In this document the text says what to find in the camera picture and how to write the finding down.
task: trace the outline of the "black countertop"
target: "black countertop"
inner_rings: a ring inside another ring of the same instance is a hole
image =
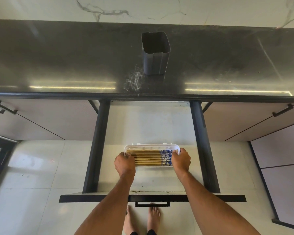
[[[147,31],[165,75],[143,74]],[[0,20],[0,96],[294,102],[294,29]]]

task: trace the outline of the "white marble wall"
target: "white marble wall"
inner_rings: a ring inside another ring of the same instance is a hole
[[[0,19],[294,28],[294,0],[0,0]]]

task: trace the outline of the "white tile floor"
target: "white tile floor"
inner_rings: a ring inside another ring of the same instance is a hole
[[[82,190],[90,146],[88,141],[22,142],[0,186],[0,234],[74,234],[97,203],[60,204],[59,197]],[[229,204],[262,235],[294,235],[293,229],[271,222],[273,213],[248,144],[212,142],[211,148],[221,192],[247,199]],[[147,208],[133,210],[143,234]],[[187,202],[161,210],[159,234],[201,234]]]

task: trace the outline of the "foot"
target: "foot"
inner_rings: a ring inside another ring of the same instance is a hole
[[[131,207],[129,205],[126,208],[126,216],[124,220],[123,231],[126,235],[130,235],[132,232],[139,233],[136,224],[133,223],[133,218],[131,217]]]
[[[160,225],[160,210],[158,207],[149,207],[148,210],[148,220],[147,220],[147,231],[150,229],[154,230],[155,233],[158,233]]]

